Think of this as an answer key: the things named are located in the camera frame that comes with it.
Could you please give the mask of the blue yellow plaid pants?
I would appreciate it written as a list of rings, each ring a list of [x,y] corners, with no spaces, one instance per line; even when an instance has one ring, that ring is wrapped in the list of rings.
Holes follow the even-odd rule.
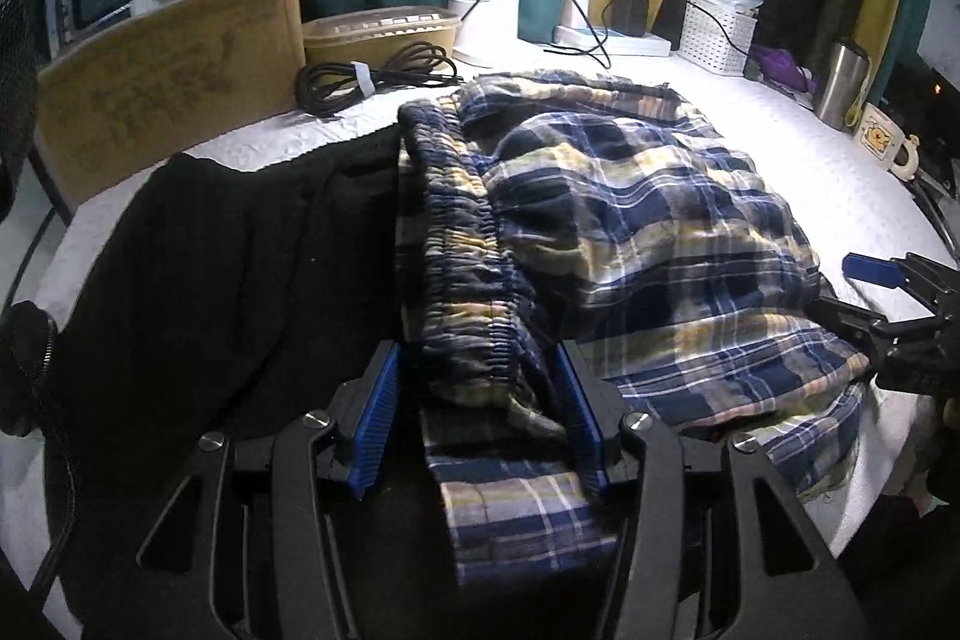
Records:
[[[462,590],[615,551],[548,369],[565,339],[675,431],[750,432],[799,494],[848,461],[867,360],[807,314],[820,263],[788,203],[685,97],[487,74],[405,104],[398,130],[398,269]]]

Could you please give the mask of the black folded garment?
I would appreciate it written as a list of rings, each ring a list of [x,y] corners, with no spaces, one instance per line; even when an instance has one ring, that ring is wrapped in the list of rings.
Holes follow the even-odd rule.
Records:
[[[88,638],[431,638],[451,554],[395,261],[400,135],[239,172],[178,154],[99,252],[29,382],[60,516],[46,573]],[[373,487],[335,392],[400,346]]]

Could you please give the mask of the white bear cartoon mug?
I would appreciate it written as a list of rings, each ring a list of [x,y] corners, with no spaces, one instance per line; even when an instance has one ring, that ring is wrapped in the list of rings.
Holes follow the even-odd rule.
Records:
[[[889,172],[900,182],[911,182],[918,174],[918,136],[907,135],[900,125],[874,104],[864,104],[854,132],[854,141],[880,169]]]

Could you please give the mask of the black computer monitor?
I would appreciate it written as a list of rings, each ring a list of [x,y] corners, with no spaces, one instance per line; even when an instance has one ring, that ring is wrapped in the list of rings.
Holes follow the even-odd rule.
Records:
[[[896,57],[882,107],[928,148],[958,151],[958,89],[918,53]]]

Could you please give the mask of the stainless steel tumbler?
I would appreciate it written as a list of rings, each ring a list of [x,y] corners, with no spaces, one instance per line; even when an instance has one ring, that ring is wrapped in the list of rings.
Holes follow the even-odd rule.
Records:
[[[827,71],[818,80],[814,94],[814,113],[820,122],[833,130],[846,127],[870,66],[869,54],[853,39],[844,37],[833,44]]]

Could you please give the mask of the purple cloth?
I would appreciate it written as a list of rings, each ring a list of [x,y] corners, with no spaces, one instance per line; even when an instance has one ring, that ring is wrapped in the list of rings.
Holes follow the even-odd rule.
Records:
[[[811,70],[801,67],[789,50],[752,44],[748,53],[765,80],[773,80],[793,91],[807,94],[815,91],[817,83]]]

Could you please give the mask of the tan lidded food container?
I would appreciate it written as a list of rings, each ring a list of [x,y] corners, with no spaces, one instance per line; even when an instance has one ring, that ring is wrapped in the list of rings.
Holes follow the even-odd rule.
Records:
[[[381,67],[415,42],[438,44],[451,53],[459,28],[459,16],[446,8],[405,5],[313,19],[302,23],[301,32],[308,65]]]

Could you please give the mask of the brown cardboard box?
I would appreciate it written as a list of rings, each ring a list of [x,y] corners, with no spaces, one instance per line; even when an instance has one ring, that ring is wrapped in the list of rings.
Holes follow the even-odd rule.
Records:
[[[135,0],[135,10],[39,71],[36,146],[70,208],[295,107],[299,0]]]

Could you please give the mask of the white perforated plastic basket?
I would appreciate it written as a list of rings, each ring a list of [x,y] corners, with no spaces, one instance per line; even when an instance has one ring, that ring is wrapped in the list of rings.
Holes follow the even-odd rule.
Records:
[[[711,0],[685,0],[677,53],[719,76],[742,76],[758,19],[753,13]]]

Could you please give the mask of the teal curtain right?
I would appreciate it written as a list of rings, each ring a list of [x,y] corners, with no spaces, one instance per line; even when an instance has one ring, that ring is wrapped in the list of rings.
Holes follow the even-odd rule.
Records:
[[[898,2],[884,57],[875,70],[874,81],[869,91],[871,103],[880,103],[880,97],[887,89],[896,65],[907,65],[915,70],[921,67],[918,47],[923,37],[930,6],[931,0],[900,0]]]

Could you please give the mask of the white power strip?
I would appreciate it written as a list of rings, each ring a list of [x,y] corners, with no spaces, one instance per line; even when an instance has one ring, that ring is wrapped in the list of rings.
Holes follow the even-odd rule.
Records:
[[[553,44],[592,52],[601,52],[599,46],[604,46],[605,52],[612,57],[669,57],[672,52],[672,44],[654,34],[635,37],[604,28],[590,32],[589,28],[562,25],[553,30]]]

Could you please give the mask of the white charger plug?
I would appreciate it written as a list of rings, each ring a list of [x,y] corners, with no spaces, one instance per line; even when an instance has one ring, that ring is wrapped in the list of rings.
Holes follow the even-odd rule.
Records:
[[[558,25],[565,28],[586,29],[590,23],[589,8],[590,0],[563,0]]]

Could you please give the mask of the black power adapter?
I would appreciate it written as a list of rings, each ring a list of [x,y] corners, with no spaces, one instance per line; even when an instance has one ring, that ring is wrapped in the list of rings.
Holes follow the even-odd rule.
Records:
[[[648,13],[649,0],[612,0],[610,27],[619,34],[643,37]]]

